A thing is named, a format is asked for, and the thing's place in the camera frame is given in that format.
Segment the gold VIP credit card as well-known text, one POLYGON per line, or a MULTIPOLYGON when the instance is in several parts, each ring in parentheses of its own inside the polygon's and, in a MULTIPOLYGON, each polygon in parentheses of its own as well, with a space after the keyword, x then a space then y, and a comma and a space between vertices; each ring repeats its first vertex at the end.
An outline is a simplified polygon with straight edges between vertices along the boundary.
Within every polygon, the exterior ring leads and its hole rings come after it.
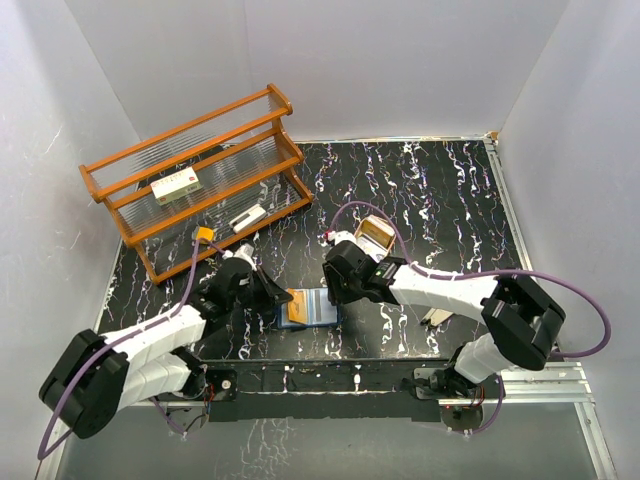
POLYGON ((308 323, 307 291, 304 289, 289 289, 292 299, 287 303, 288 320, 301 325, 308 323))

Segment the blue leather card holder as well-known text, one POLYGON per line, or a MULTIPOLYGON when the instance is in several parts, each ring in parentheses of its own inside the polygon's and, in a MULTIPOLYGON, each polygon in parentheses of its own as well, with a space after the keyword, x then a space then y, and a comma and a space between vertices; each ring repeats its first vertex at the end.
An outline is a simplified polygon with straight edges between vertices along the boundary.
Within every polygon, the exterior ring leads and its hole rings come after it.
POLYGON ((307 301, 308 301, 308 314, 309 314, 309 318, 308 318, 308 323, 306 325, 301 325, 301 324, 296 324, 293 323, 291 321, 288 320, 287 317, 287 304, 281 305, 279 307, 279 309, 276 311, 277 315, 276 315, 276 320, 277 320, 277 327, 281 330, 300 330, 300 329, 307 329, 307 328, 321 328, 321 327, 333 327, 333 326, 337 326, 342 322, 342 317, 341 317, 341 312, 340 309, 333 305, 332 303, 332 312, 331 312, 331 319, 328 321, 322 321, 319 324, 316 324, 313 321, 313 307, 312 307, 312 298, 313 298, 313 291, 315 289, 326 289, 328 291, 327 288, 312 288, 312 289, 304 289, 307 291, 307 301))

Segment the grey striped credit card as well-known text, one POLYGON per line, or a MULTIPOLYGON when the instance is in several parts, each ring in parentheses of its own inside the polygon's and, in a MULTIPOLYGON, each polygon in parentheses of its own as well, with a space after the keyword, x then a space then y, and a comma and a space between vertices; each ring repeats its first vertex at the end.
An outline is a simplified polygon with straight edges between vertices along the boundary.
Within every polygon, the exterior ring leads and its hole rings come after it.
POLYGON ((332 304, 326 289, 315 289, 312 298, 313 321, 316 324, 331 319, 332 304))

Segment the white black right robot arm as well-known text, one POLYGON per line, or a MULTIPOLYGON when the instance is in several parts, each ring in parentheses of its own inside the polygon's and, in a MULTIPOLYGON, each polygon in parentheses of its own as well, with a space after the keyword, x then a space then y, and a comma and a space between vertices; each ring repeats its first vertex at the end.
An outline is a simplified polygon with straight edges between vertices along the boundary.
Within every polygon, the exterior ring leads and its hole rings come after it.
POLYGON ((446 368, 412 379, 416 388, 445 397, 468 397, 484 380, 511 367, 543 370, 566 318, 538 283, 511 270, 455 280, 398 257, 376 260, 345 240, 330 249, 323 272, 334 305, 367 299, 425 306, 486 327, 486 334, 456 349, 446 368))

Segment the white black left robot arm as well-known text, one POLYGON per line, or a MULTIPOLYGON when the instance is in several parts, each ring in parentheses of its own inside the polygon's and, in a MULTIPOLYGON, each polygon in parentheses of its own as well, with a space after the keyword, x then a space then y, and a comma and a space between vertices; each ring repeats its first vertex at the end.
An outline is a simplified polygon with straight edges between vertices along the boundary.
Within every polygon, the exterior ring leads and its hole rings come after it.
POLYGON ((55 420, 86 439, 141 400, 165 393, 197 398, 207 376, 187 347, 210 336, 237 309, 270 311, 292 299, 249 257, 233 255, 167 312, 118 331, 76 334, 39 399, 55 420))

